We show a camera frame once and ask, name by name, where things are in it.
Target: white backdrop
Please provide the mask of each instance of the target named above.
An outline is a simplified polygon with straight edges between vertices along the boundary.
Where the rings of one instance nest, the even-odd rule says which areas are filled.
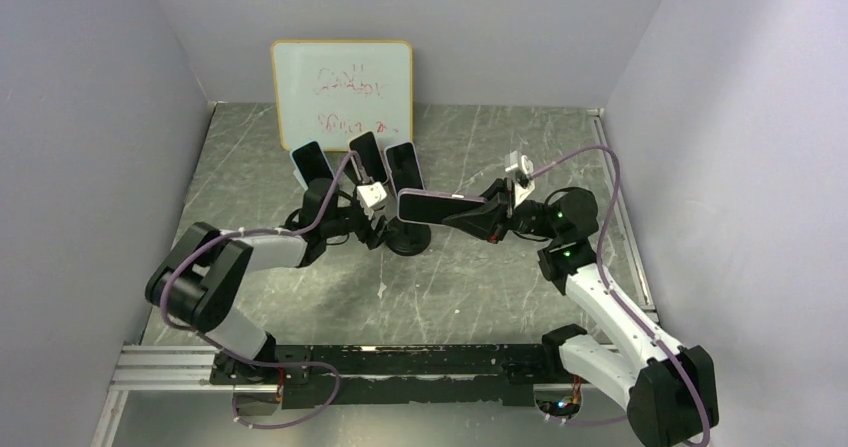
[[[716,447],[846,445],[848,0],[664,0],[607,106],[662,319],[713,355]]]
[[[87,446],[209,109],[155,0],[0,12],[0,443]]]
[[[660,0],[159,0],[209,98],[273,102],[277,39],[403,39],[415,100],[602,106]]]

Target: black mount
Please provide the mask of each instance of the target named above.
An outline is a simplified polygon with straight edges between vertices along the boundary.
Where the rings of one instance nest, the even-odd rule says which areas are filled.
[[[283,224],[283,228],[287,230],[306,227],[318,217],[324,199],[328,195],[331,197],[318,227],[302,236],[307,244],[306,255],[298,267],[306,267],[315,262],[327,250],[327,240],[333,237],[354,234],[368,250],[376,249],[383,243],[386,219],[378,217],[372,222],[356,199],[355,193],[351,196],[338,187],[330,192],[331,184],[332,180],[325,178],[311,181],[303,194],[302,207],[292,212]],[[345,198],[349,205],[339,207],[339,197]]]
[[[586,189],[569,187],[551,203],[528,199],[513,208],[512,180],[496,179],[480,196],[487,199],[485,204],[447,217],[443,223],[493,244],[509,231],[562,243],[585,239],[598,231],[598,204]]]
[[[430,226],[401,222],[395,217],[386,226],[385,239],[386,247],[397,255],[418,255],[430,246]]]

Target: scratched metal surface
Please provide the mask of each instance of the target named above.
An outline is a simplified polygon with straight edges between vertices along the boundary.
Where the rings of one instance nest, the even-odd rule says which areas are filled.
[[[302,410],[277,411],[257,423],[290,422]],[[584,387],[583,419],[610,419],[622,410]],[[231,421],[230,395],[130,392],[113,447],[515,447],[527,445],[637,447],[627,422],[591,429],[563,426],[532,407],[467,404],[338,405],[297,427],[256,431]]]
[[[415,145],[426,187],[477,194],[503,175],[503,155],[521,149],[537,166],[595,143],[583,110],[490,106],[415,106]],[[336,163],[341,155],[329,156]],[[537,181],[534,198],[575,185],[609,200],[600,153],[590,152]],[[220,228],[281,224],[302,190],[280,147],[272,104],[221,104],[197,165],[178,235],[196,221]],[[625,231],[614,221],[606,259],[631,297],[643,302],[631,271]],[[306,269],[250,274],[236,305],[280,343],[411,344],[538,342],[569,323],[604,340],[585,312],[539,274],[537,244],[510,236],[490,245],[433,228],[430,249],[402,258],[355,240]],[[145,344],[189,345],[154,310]]]

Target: black phone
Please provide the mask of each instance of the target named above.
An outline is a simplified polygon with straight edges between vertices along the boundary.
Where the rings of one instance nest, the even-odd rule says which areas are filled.
[[[321,150],[321,146],[314,140],[291,151],[300,177],[306,185],[315,179],[332,179],[333,169],[327,161],[327,156]]]
[[[483,197],[401,189],[398,193],[397,217],[402,222],[441,225],[445,218],[464,214],[485,203]]]
[[[394,191],[403,189],[423,189],[424,179],[421,177],[421,167],[418,155],[412,142],[403,142],[386,148],[386,166],[389,179]]]
[[[347,144],[348,148],[359,154],[359,160],[365,168],[365,172],[375,182],[385,183],[389,180],[386,173],[386,165],[383,163],[383,155],[380,153],[380,147],[377,145],[377,138],[374,132],[365,132],[364,134],[351,139]],[[360,180],[356,175],[356,169],[353,163],[348,163],[345,166],[345,174],[350,180],[357,182]]]

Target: black phone holder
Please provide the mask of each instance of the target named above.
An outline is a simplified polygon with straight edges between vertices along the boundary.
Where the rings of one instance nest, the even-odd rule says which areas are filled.
[[[384,239],[389,250],[403,257],[411,257],[430,246],[430,226],[410,224],[395,217],[386,225]]]
[[[595,195],[580,187],[568,187],[562,192],[563,195],[553,202],[528,199],[513,207],[513,181],[496,179],[481,194],[487,199],[485,204],[446,217],[442,223],[493,244],[503,240],[509,231],[551,239],[557,245],[585,239],[597,232]]]

